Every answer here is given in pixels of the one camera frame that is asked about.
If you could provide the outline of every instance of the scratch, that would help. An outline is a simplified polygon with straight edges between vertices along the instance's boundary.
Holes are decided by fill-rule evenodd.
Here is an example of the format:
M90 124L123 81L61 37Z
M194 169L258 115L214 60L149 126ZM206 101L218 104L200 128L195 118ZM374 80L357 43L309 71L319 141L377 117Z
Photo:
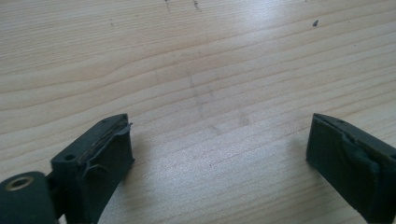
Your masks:
M168 3L168 1L169 1L169 0L165 0L166 8L168 8L168 12L171 13L171 9L169 8L169 3Z
M196 10L199 11L199 12L202 12L202 10L198 6L198 1L197 0L193 0L193 2L194 2L194 6L195 6Z

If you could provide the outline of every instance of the wood grain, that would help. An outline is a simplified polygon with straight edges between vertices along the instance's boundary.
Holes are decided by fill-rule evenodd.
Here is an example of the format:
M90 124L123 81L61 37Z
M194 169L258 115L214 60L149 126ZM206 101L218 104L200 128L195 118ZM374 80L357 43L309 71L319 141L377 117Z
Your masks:
M395 62L394 0L1 1L0 180L128 113L100 223L363 223L305 162L309 126L396 146Z

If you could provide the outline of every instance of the dark green plastic part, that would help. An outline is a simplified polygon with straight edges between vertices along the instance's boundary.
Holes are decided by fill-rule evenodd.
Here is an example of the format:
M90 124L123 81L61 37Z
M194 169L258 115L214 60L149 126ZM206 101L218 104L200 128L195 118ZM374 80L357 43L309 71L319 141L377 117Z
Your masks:
M306 159L367 222L393 221L394 147L343 120L314 114Z

